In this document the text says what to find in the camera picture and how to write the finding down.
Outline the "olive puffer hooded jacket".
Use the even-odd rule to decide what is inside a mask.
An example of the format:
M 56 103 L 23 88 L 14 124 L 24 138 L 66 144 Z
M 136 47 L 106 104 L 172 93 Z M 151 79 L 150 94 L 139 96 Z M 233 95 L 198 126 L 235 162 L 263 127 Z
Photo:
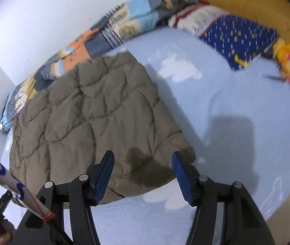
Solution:
M 10 171 L 33 194 L 45 182 L 71 182 L 106 151 L 114 168 L 102 204 L 157 189 L 175 177 L 171 157 L 195 152 L 130 52 L 76 65 L 38 92 L 12 127 Z

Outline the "patchwork blue orange quilt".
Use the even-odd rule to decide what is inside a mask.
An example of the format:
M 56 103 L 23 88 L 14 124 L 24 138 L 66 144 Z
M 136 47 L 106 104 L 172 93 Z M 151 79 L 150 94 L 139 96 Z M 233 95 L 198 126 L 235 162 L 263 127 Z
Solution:
M 7 134 L 28 100 L 77 64 L 163 26 L 171 16 L 199 3 L 199 0 L 130 0 L 115 6 L 9 92 L 2 110 L 0 130 Z

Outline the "navy starry patterned pillow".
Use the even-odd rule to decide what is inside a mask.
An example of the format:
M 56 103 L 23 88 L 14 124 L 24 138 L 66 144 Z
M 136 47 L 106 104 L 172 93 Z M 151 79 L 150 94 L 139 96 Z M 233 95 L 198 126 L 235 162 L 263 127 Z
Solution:
M 279 38 L 274 28 L 205 3 L 186 7 L 173 15 L 168 26 L 181 29 L 212 47 L 234 71 L 247 68 Z

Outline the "light blue cloud bedsheet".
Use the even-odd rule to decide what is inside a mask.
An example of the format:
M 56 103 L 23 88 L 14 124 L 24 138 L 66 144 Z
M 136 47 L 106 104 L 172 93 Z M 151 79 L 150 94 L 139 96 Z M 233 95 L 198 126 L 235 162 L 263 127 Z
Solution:
M 208 45 L 161 28 L 109 53 L 130 52 L 195 151 L 200 174 L 242 182 L 265 219 L 290 195 L 290 85 L 259 58 L 232 71 Z M 196 209 L 172 181 L 136 197 L 92 208 L 101 244 L 184 244 Z

